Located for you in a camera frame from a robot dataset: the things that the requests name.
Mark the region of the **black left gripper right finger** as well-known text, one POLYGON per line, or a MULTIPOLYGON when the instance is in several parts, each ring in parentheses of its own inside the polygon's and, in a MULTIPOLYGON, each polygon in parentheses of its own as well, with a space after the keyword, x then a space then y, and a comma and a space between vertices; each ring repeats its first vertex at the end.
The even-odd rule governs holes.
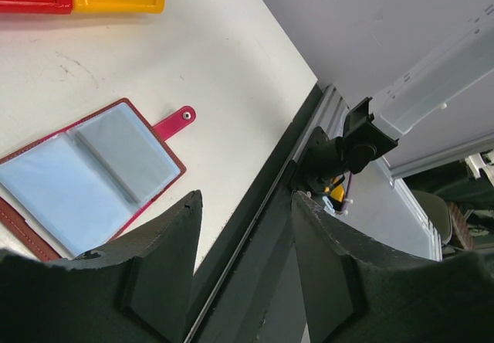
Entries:
POLYGON ((493 252, 436 262, 396 250, 331 216, 303 192, 291 202, 313 342, 491 342, 493 252))

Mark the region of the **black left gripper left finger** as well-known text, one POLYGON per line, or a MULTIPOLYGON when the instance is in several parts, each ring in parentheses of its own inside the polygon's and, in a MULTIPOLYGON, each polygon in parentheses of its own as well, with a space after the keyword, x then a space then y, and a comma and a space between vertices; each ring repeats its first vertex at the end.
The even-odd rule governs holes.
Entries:
POLYGON ((3 342, 181 342, 201 230, 195 190, 73 260, 1 251, 3 342))

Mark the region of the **red leather card holder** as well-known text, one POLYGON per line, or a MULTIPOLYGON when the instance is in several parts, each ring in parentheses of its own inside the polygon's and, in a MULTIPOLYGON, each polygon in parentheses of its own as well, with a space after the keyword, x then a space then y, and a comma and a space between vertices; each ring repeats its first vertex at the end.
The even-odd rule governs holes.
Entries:
POLYGON ((41 261, 117 238, 185 172, 167 140, 185 106, 150 124, 126 98, 1 159, 1 224, 41 261))

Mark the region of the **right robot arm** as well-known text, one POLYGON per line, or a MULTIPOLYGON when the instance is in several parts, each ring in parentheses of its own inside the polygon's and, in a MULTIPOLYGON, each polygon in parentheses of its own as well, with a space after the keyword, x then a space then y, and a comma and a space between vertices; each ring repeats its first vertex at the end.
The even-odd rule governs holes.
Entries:
POLYGON ((365 97, 329 138, 315 127, 291 181, 295 191, 326 195, 333 178, 360 173, 398 146, 416 124, 493 71, 493 7, 433 49, 403 76, 365 97))

